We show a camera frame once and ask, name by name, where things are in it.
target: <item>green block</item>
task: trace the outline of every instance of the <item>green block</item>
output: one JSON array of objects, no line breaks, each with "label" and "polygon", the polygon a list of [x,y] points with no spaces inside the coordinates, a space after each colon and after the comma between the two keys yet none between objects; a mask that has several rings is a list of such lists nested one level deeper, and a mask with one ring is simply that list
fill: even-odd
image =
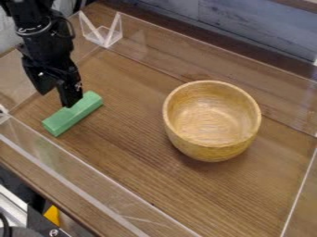
[{"label": "green block", "polygon": [[61,108],[41,124],[53,136],[58,137],[101,105],[103,99],[99,94],[85,92],[70,108]]}]

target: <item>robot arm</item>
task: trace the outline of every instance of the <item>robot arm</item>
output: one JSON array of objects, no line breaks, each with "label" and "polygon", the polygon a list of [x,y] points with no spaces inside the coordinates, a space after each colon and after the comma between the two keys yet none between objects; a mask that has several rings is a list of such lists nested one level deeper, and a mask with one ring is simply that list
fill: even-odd
[{"label": "robot arm", "polygon": [[25,74],[40,94],[54,87],[62,106],[70,107],[83,97],[80,76],[70,59],[75,31],[72,24],[50,6],[53,0],[0,0],[12,16],[16,34],[24,39]]}]

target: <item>gray wall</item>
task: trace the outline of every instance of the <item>gray wall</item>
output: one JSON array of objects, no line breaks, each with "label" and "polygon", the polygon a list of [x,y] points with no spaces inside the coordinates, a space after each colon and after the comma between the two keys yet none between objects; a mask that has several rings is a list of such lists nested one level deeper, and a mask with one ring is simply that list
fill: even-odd
[{"label": "gray wall", "polygon": [[208,30],[309,61],[317,58],[317,14],[268,0],[129,0]]}]

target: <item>wooden bowl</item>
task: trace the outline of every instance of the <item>wooden bowl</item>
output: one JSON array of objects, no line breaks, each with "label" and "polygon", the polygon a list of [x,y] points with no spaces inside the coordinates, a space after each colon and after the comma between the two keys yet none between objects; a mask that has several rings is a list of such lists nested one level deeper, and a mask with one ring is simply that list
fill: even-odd
[{"label": "wooden bowl", "polygon": [[220,81],[195,81],[171,92],[163,104],[168,138],[194,159],[216,162],[236,156],[252,142],[260,111],[252,97]]}]

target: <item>bowl rim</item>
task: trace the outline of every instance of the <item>bowl rim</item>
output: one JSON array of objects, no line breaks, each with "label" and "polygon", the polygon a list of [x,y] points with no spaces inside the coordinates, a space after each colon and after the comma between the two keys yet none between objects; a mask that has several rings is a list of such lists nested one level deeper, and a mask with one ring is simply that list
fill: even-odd
[{"label": "bowl rim", "polygon": [[[230,88],[232,88],[234,90],[236,90],[239,93],[243,94],[243,96],[248,99],[248,101],[251,102],[252,104],[252,107],[255,109],[255,112],[256,112],[256,123],[254,125],[254,128],[252,130],[250,131],[250,135],[246,137],[246,138],[242,138],[234,142],[230,142],[230,143],[218,143],[218,144],[204,144],[204,143],[199,143],[196,142],[196,140],[194,139],[190,139],[184,136],[182,136],[179,134],[179,132],[176,132],[171,122],[169,122],[169,119],[168,119],[168,113],[167,113],[167,106],[168,106],[168,103],[171,101],[171,98],[172,96],[186,87],[188,86],[192,86],[195,84],[200,84],[200,83],[210,83],[210,84],[222,84]],[[255,101],[255,99],[252,98],[252,96],[243,90],[240,89],[238,86],[227,83],[227,82],[223,82],[223,81],[212,81],[212,80],[203,80],[203,81],[191,81],[191,82],[187,82],[184,84],[182,84],[180,86],[177,86],[172,91],[171,93],[167,95],[165,99],[164,99],[164,102],[163,102],[163,121],[164,121],[164,124],[165,126],[168,127],[168,129],[172,131],[172,133],[182,139],[184,140],[187,143],[191,143],[191,144],[195,144],[195,145],[199,145],[202,147],[208,147],[208,148],[220,148],[220,147],[227,147],[227,146],[232,146],[232,145],[238,145],[240,143],[244,143],[246,141],[248,141],[254,136],[255,134],[258,133],[258,128],[259,128],[259,125],[260,125],[260,110],[259,110],[259,107],[258,107],[258,103]]]}]

